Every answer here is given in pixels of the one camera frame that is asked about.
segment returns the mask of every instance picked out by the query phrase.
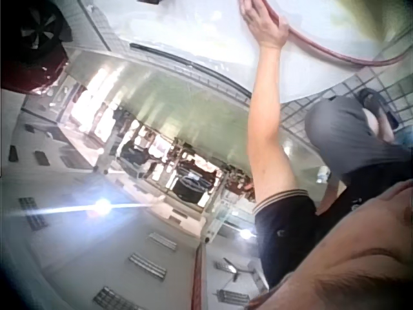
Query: black rubber strip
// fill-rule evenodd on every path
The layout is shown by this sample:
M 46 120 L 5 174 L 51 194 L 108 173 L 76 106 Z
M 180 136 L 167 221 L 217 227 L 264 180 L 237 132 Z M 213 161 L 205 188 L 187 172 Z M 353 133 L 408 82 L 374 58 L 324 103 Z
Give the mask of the black rubber strip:
M 204 74 L 207 74 L 209 76 L 212 76 L 213 78 L 216 78 L 218 81 L 221 81 L 221 82 L 233 87 L 238 92 L 242 93 L 244 96 L 246 96 L 248 98 L 251 98 L 251 92 L 249 90 L 242 87 L 240 84 L 232 81 L 230 78 L 228 78 L 228 77 L 226 77 L 226 76 L 224 76 L 224 75 L 222 75 L 222 74 L 220 74 L 220 73 L 218 73 L 218 72 L 216 72 L 212 69 L 204 67 L 203 65 L 200 65 L 200 64 L 195 63 L 193 61 L 189 61 L 185 58 L 182 58 L 182 57 L 179 57 L 179 56 L 176 56 L 176 55 L 173 55 L 173 54 L 161 51 L 161 50 L 156 50 L 154 48 L 147 47 L 147 46 L 144 46 L 144 45 L 140 45 L 140 44 L 137 44 L 137 43 L 130 43 L 129 47 L 131 49 L 135 48 L 137 50 L 142 50 L 144 52 L 148 52 L 148 53 L 155 54 L 155 55 L 158 55 L 158 56 L 161 56 L 161 57 L 164 57 L 164 58 L 168 58 L 170 60 L 176 61 L 177 63 L 181 63 L 185 66 L 195 68 L 196 70 L 198 70 L 198 71 L 200 71 Z
M 50 166 L 49 160 L 47 159 L 47 156 L 44 152 L 41 152 L 40 150 L 35 150 L 34 157 L 36 158 L 39 166 Z

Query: knee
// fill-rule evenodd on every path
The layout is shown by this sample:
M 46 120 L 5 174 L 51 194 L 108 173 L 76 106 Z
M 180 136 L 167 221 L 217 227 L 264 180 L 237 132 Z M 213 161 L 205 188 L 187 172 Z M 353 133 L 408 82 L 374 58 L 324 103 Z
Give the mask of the knee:
M 316 103 L 305 116 L 305 132 L 310 142 L 319 147 L 331 137 L 332 124 L 338 121 L 340 105 L 329 100 Z

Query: man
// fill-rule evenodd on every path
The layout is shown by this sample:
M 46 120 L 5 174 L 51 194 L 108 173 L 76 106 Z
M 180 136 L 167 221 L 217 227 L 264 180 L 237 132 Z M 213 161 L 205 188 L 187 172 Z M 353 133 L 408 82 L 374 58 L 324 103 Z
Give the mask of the man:
M 413 309 L 411 154 L 379 139 L 357 100 L 321 101 L 307 114 L 307 136 L 347 189 L 316 215 L 277 142 L 279 62 L 288 25 L 281 19 L 277 26 L 262 0 L 240 0 L 240 8 L 260 47 L 248 157 L 271 288 L 249 309 Z M 376 112 L 385 131 L 378 99 L 371 93 L 362 104 Z

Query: ceiling light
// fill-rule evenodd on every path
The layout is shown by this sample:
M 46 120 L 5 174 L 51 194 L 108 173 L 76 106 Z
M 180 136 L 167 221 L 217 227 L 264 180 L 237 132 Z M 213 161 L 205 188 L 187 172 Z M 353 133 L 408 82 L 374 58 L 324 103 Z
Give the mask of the ceiling light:
M 232 273 L 237 273 L 237 269 L 233 265 L 228 265 L 228 269 L 230 269 Z
M 103 216 L 109 214 L 112 210 L 112 206 L 109 200 L 102 198 L 96 201 L 94 210 L 98 215 Z
M 239 235 L 242 237 L 242 239 L 249 240 L 251 237 L 253 237 L 252 232 L 249 229 L 243 229 L 242 231 L 239 232 Z

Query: black tire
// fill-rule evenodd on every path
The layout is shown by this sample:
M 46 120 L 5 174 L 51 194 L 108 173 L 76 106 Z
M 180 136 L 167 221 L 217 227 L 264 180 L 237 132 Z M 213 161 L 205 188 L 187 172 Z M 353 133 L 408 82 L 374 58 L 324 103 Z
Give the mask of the black tire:
M 59 35 L 63 29 L 63 15 L 55 4 L 48 1 L 34 2 L 25 5 L 21 12 L 18 39 L 18 57 L 24 62 L 33 62 L 50 53 L 56 45 L 60 44 Z M 39 32 L 23 35 L 24 30 L 32 31 L 33 28 L 42 28 Z

